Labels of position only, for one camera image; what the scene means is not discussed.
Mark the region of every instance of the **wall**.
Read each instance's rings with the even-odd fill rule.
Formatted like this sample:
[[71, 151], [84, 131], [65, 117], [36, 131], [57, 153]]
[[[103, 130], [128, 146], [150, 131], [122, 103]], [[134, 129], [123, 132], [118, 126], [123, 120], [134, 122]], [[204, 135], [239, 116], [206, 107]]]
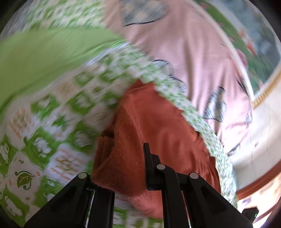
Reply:
[[263, 176], [281, 160], [281, 80], [254, 110], [250, 128], [242, 151], [230, 158], [238, 189]]

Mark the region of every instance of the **pink bedsheet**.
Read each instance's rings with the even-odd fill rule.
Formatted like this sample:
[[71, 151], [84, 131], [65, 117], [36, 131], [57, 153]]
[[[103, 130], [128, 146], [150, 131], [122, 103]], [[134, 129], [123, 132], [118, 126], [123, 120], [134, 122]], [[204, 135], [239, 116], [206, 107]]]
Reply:
[[174, 77], [187, 84], [188, 99], [229, 152], [247, 136], [252, 112], [231, 52], [193, 7], [183, 0], [162, 3], [168, 7], [162, 19], [123, 26], [124, 1], [106, 0], [104, 22], [154, 60], [172, 64]]

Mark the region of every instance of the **orange towel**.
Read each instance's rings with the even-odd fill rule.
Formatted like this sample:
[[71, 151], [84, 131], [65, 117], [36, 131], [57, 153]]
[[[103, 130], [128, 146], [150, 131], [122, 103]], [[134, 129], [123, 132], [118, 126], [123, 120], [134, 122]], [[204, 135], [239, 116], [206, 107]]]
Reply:
[[111, 124], [98, 138], [91, 179], [128, 197], [146, 216], [163, 218], [160, 191], [147, 191], [143, 144], [176, 172], [197, 172], [220, 192], [215, 158], [202, 137], [152, 83], [138, 80], [120, 100]]

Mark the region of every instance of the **green fabric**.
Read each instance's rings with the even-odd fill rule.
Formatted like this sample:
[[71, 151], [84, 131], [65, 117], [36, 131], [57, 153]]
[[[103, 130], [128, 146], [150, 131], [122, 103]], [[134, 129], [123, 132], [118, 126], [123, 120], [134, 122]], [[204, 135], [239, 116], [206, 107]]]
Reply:
[[124, 40], [102, 28], [61, 28], [18, 33], [0, 42], [0, 122], [19, 94], [43, 88], [106, 48]]

